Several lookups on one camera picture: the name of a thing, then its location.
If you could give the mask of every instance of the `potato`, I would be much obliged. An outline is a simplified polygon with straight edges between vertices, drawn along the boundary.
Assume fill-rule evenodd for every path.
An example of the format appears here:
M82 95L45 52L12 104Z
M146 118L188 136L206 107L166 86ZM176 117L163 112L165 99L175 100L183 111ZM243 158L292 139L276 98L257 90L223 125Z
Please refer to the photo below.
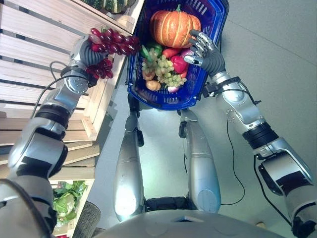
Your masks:
M152 91L158 91L160 89L160 83L155 80L146 81L145 86Z

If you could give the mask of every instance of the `green squash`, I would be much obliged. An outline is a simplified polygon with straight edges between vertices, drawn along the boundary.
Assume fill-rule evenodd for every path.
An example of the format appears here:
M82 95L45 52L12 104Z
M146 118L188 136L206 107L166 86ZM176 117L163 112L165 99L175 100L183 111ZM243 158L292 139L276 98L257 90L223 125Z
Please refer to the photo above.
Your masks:
M135 1L136 0L105 0L104 8L111 13L121 13L132 6Z
M97 10L100 10L103 7L103 0L82 0L82 1Z

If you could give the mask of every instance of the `green grapes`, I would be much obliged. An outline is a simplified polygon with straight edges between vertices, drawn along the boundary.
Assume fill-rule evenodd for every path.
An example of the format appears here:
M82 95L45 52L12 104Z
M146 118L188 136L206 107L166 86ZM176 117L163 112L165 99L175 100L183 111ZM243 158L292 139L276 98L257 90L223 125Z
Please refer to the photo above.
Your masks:
M167 87L180 87L187 81L186 78L181 78L180 74L174 72L173 62L166 59L165 55L158 58L158 54L153 48L149 51L151 61L143 59L142 71L146 74L155 72L158 77L158 82L165 83Z

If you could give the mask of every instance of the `green bell pepper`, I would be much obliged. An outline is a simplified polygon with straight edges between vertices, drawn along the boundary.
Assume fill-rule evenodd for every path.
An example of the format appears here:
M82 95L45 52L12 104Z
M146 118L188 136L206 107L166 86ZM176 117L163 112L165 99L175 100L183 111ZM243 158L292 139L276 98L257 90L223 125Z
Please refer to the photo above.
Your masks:
M156 42L148 42L147 43L147 49L153 48L154 51L158 54L158 57L162 55L163 47Z
M142 45L142 48L140 50L142 57L148 59L149 51L151 50L151 48L153 48L154 51L158 54L158 58L162 55L163 47L160 44L156 42L148 42L146 47Z

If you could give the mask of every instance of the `humanoid robot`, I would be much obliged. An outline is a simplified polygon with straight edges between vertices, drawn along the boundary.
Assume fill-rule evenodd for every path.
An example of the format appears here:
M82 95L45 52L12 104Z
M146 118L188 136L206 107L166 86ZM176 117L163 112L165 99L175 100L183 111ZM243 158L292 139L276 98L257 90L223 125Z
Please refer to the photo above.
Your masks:
M262 160L259 170L270 190L284 196L293 234L317 237L317 190L309 168L262 116L247 87L231 77L224 59L204 33L192 30L194 55L185 60L209 73L219 107ZM86 72L104 55L92 52L84 36L71 53L63 80L52 90L28 122L12 148L10 174L0 179L0 237L49 238L56 224L53 192L48 178L58 173L67 155L62 139L78 100L95 80ZM143 145L138 126L138 102L129 97L130 116L125 125L114 182L114 208L123 221L99 238L279 238L281 236L217 214L220 191L212 153L198 119L189 109L179 111L181 138L187 140L188 196L150 199L143 195L138 147Z

